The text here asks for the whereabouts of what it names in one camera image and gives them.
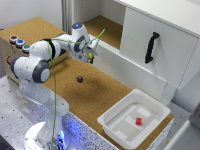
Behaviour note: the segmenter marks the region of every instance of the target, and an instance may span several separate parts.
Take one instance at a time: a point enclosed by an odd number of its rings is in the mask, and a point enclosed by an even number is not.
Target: red object in bin
[[[138,118],[136,119],[136,125],[141,125],[142,124],[142,118]]]

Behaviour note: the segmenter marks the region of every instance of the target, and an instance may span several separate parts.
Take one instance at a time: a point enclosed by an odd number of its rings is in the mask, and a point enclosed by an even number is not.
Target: black handle
[[[154,46],[154,40],[157,39],[160,35],[156,32],[153,32],[153,36],[151,37],[150,41],[149,41],[149,45],[148,45],[148,49],[147,49],[147,54],[145,57],[145,63],[148,64],[149,62],[151,62],[153,60],[153,57],[151,57],[151,53],[153,50],[153,46]]]

